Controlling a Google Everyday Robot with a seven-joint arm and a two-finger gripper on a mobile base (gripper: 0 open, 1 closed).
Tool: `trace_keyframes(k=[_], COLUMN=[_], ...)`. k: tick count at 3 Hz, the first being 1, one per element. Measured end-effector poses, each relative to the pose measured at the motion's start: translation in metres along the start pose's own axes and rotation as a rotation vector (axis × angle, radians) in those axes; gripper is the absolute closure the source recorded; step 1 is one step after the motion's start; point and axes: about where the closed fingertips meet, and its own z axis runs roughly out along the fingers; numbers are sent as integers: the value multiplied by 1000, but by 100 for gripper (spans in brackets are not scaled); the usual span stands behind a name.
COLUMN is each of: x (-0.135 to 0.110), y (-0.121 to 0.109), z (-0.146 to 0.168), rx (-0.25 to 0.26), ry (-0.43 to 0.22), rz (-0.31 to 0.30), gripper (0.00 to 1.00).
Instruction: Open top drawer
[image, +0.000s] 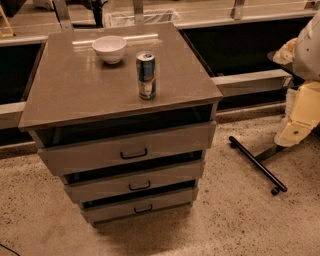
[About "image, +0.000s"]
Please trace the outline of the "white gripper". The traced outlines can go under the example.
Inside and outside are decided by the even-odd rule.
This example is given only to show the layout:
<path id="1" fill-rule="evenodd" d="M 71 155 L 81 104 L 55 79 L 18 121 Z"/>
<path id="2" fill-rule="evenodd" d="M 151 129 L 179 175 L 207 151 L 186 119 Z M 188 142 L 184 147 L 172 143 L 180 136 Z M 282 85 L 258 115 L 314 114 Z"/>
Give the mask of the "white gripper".
<path id="1" fill-rule="evenodd" d="M 320 123 L 320 83 L 307 82 L 286 95 L 285 117 L 274 142 L 282 147 L 299 144 Z"/>

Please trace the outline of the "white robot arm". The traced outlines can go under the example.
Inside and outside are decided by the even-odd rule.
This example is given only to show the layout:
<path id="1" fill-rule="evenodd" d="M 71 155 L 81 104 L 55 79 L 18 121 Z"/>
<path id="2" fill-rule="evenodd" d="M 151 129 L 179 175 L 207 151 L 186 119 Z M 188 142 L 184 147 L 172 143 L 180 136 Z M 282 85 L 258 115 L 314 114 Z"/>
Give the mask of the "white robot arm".
<path id="1" fill-rule="evenodd" d="M 320 11 L 272 60 L 280 65 L 291 64 L 292 72 L 304 80 L 297 90 L 287 91 L 285 117 L 274 138 L 277 145 L 291 147 L 320 123 Z"/>

